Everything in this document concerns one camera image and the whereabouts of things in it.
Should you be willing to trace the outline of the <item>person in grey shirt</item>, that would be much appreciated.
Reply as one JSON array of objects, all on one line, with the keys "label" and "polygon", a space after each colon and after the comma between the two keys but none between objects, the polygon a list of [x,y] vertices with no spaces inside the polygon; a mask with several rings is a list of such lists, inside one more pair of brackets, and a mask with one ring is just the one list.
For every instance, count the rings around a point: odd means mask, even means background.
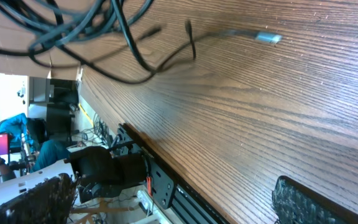
[{"label": "person in grey shirt", "polygon": [[9,166],[6,164],[6,161],[1,157],[0,157],[0,173],[3,182],[16,178],[15,173],[9,168]]}]

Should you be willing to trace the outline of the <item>person in teal shirt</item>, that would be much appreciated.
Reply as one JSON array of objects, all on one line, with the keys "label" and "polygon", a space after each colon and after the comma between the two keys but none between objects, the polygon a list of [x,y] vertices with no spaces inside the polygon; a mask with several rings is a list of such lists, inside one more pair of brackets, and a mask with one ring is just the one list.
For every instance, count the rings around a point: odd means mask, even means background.
[{"label": "person in teal shirt", "polygon": [[46,168],[59,160],[68,158],[70,154],[67,147],[71,145],[71,142],[55,139],[41,142],[40,137],[45,133],[43,123],[38,118],[27,118],[24,113],[3,120],[0,123],[0,133],[9,135],[11,149],[18,149],[28,143],[30,151],[38,153],[30,172]]}]

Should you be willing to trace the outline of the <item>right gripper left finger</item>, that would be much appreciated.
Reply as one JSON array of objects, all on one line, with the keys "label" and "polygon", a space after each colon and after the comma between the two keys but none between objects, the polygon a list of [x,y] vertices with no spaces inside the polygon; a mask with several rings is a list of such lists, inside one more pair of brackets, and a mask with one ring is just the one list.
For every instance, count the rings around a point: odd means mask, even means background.
[{"label": "right gripper left finger", "polygon": [[0,224],[66,223],[76,182],[60,174],[0,205]]}]

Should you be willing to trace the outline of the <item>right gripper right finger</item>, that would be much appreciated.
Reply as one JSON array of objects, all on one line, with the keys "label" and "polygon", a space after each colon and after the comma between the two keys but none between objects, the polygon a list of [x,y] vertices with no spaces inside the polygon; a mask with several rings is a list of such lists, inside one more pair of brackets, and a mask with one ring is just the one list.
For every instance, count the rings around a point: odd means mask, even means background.
[{"label": "right gripper right finger", "polygon": [[358,214],[281,175],[272,191],[272,208],[279,224],[358,223]]}]

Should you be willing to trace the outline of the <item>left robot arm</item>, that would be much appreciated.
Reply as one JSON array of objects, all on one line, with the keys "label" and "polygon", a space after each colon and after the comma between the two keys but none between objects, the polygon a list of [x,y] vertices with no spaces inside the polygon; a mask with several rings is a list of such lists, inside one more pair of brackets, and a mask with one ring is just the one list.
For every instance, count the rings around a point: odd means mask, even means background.
[{"label": "left robot arm", "polygon": [[78,194],[84,203],[94,198],[114,198],[122,190],[141,184],[147,176],[147,165],[140,154],[112,157],[103,147],[89,147],[46,168],[0,183],[0,206],[60,174],[79,181]]}]

